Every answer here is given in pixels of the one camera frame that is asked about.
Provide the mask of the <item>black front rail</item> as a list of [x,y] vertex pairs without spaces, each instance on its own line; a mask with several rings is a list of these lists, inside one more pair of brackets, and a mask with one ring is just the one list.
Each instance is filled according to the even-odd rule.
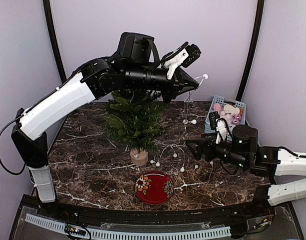
[[253,202],[224,207],[176,211],[128,211],[84,207],[66,203],[59,203],[58,205],[64,211],[68,212],[75,221],[86,223],[105,220],[117,222],[179,222],[184,220],[237,222],[239,220],[261,217],[269,214],[267,206]]

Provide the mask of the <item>red floral plate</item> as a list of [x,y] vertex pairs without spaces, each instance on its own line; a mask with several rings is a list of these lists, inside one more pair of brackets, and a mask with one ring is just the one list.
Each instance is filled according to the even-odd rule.
[[166,203],[173,195],[174,183],[162,171],[148,171],[140,175],[134,183],[136,197],[151,206]]

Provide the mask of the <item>pink glitter bauble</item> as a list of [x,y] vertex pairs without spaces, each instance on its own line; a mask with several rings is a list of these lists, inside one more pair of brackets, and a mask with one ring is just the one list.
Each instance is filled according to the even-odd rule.
[[240,115],[240,114],[236,114],[236,115],[234,115],[234,119],[235,120],[241,120],[241,118],[242,118],[242,116]]
[[233,121],[233,124],[236,125],[236,126],[239,125],[239,124],[240,124],[240,120],[239,120],[239,119],[235,119],[235,120]]

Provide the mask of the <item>white felt ornament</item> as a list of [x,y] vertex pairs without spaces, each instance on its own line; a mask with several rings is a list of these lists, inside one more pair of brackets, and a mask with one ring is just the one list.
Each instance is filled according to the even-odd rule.
[[240,109],[238,107],[234,107],[231,104],[224,105],[223,111],[230,115],[238,115],[240,113]]

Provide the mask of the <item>small green christmas tree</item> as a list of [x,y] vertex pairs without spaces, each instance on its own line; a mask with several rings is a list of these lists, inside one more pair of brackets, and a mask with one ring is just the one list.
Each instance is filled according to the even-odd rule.
[[161,123],[164,110],[157,90],[123,89],[111,93],[106,105],[106,129],[112,140],[126,144],[136,166],[148,162],[149,152],[156,149],[154,140],[165,133]]

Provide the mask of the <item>small circuit board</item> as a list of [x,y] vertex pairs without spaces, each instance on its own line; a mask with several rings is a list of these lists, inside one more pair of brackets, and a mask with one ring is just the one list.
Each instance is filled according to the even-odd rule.
[[66,224],[64,227],[64,232],[68,234],[80,234],[80,229],[76,226]]

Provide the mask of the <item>light blue plastic basket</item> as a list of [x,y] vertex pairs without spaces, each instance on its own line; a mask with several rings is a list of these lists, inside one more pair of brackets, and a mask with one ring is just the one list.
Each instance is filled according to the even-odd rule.
[[205,120],[205,133],[214,133],[211,129],[211,113],[217,112],[220,117],[223,117],[232,131],[233,127],[244,125],[246,120],[246,104],[236,100],[230,100],[223,96],[215,95]]

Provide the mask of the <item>pink fluffy pompom ornament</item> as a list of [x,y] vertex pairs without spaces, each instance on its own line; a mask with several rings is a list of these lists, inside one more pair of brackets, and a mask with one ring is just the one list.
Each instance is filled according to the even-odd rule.
[[213,105],[213,110],[220,113],[222,111],[222,106],[219,103],[215,103]]

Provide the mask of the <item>white ball string lights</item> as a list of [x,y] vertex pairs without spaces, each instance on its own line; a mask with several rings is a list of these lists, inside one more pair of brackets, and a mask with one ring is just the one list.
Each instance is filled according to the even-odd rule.
[[[209,78],[208,74],[204,73],[203,75],[194,78],[194,80],[201,79],[201,81],[198,82],[198,83],[199,83],[199,87],[200,87],[200,86],[203,84],[203,82],[206,81],[208,78]],[[184,101],[191,101],[192,95],[193,95],[195,92],[196,92],[196,90],[189,91],[189,92],[188,92],[188,96],[187,96],[187,98],[186,98]],[[197,123],[197,120],[196,120],[196,119],[193,119],[193,120],[188,121],[187,118],[188,118],[188,112],[189,112],[189,104],[190,104],[190,102],[184,102],[184,101],[183,101],[183,103],[184,103],[184,105],[183,105],[183,109],[184,109],[184,110],[183,110],[183,111],[184,111],[184,113],[183,113],[184,119],[183,119],[183,122],[182,122],[183,128],[184,128],[184,131],[183,131],[183,133],[182,133],[182,138],[183,138],[184,143],[183,143],[183,144],[180,144],[180,145],[178,145],[178,146],[176,146],[176,148],[179,148],[179,150],[182,151],[183,156],[184,156],[184,161],[185,161],[185,151],[184,151],[182,148],[186,146],[187,125],[188,125],[188,124],[193,124],[193,125],[195,125],[195,124]],[[154,156],[154,159],[153,159],[153,160],[150,160],[150,164],[151,164],[151,165],[155,164],[156,167],[160,167],[160,166],[161,166],[161,165],[160,165],[160,158],[162,157],[163,152],[164,152],[167,148],[173,148],[173,147],[174,147],[174,146],[173,146],[172,144],[167,144],[167,145],[165,146],[165,148],[162,150],[162,153],[161,153],[160,156],[159,156],[159,160],[156,161],[156,160],[155,160],[155,157],[156,157],[156,156]],[[183,162],[183,164],[182,164],[182,166],[181,166],[181,168],[180,168],[180,172],[181,172],[181,173],[183,173],[183,172],[185,171],[185,167],[184,167],[184,166],[185,166],[185,162]]]

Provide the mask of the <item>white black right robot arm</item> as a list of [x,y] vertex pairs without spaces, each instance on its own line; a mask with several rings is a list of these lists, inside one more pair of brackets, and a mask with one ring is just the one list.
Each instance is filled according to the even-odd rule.
[[202,155],[207,161],[219,159],[259,177],[302,176],[303,179],[284,184],[269,184],[256,188],[248,213],[258,217],[267,209],[267,202],[277,206],[284,202],[306,198],[306,153],[296,153],[284,146],[258,146],[258,130],[238,125],[232,132],[219,127],[202,139],[188,139],[186,146],[196,160]]

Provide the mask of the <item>pink felt ornament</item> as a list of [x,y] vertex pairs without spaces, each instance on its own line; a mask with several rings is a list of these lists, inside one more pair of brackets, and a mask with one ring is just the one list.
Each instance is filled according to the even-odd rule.
[[221,111],[219,113],[220,118],[223,118],[227,121],[229,121],[231,119],[231,115],[229,113],[225,113],[224,111]]

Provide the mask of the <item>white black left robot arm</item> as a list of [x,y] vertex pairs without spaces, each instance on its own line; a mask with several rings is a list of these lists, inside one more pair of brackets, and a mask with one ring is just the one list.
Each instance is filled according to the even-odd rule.
[[163,102],[198,88],[185,68],[196,61],[201,50],[183,43],[175,51],[159,57],[154,38],[124,32],[116,52],[110,57],[88,61],[70,78],[27,109],[19,109],[11,121],[11,139],[26,168],[32,174],[44,210],[53,218],[63,214],[56,201],[47,156],[46,130],[81,106],[117,90],[159,91]]

